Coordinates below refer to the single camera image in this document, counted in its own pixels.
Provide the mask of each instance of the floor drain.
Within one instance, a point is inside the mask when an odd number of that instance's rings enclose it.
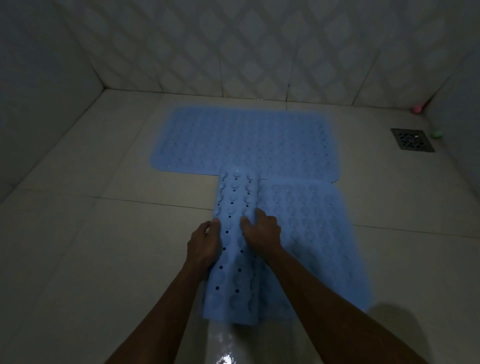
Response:
[[[435,153],[435,149],[422,130],[391,129],[391,131],[400,149]]]

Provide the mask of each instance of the rubber shower mat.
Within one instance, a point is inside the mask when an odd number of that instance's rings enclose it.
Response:
[[[225,164],[261,178],[334,182],[340,169],[325,117],[291,111],[183,107],[173,111],[150,157],[157,170],[218,175]]]
[[[222,252],[212,267],[204,317],[254,325],[288,319],[295,312],[280,283],[243,238],[240,217],[255,208],[275,216],[281,243],[330,289],[361,310],[372,302],[368,279],[337,189],[315,180],[260,180],[250,168],[225,167],[218,180],[214,217],[220,219]]]

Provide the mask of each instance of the green object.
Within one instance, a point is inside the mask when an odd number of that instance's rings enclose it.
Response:
[[[433,139],[440,139],[444,134],[441,131],[436,131],[430,134]]]

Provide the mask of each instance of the finger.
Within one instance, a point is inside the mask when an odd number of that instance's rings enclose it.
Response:
[[[270,223],[275,224],[275,225],[277,224],[275,216],[267,216],[267,219]]]
[[[257,213],[257,221],[258,222],[266,219],[267,215],[265,214],[265,212],[261,208],[256,208],[255,212]]]
[[[249,236],[250,231],[252,230],[252,223],[248,220],[248,217],[242,216],[240,218],[240,228],[244,236]]]
[[[210,223],[210,230],[208,232],[208,235],[211,234],[212,236],[219,237],[220,236],[220,229],[221,229],[220,220],[215,218]]]
[[[202,223],[198,226],[197,231],[206,232],[206,230],[207,230],[208,227],[210,226],[210,223],[211,223],[211,221],[202,222]]]

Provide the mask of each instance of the hand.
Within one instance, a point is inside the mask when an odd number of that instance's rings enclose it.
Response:
[[[187,244],[186,264],[200,270],[201,278],[204,278],[208,269],[216,261],[220,245],[220,220],[207,221],[192,233]]]
[[[263,210],[255,209],[257,223],[252,225],[247,217],[242,216],[240,227],[247,244],[258,253],[265,261],[275,251],[281,249],[281,228],[276,223],[275,216],[267,216]]]

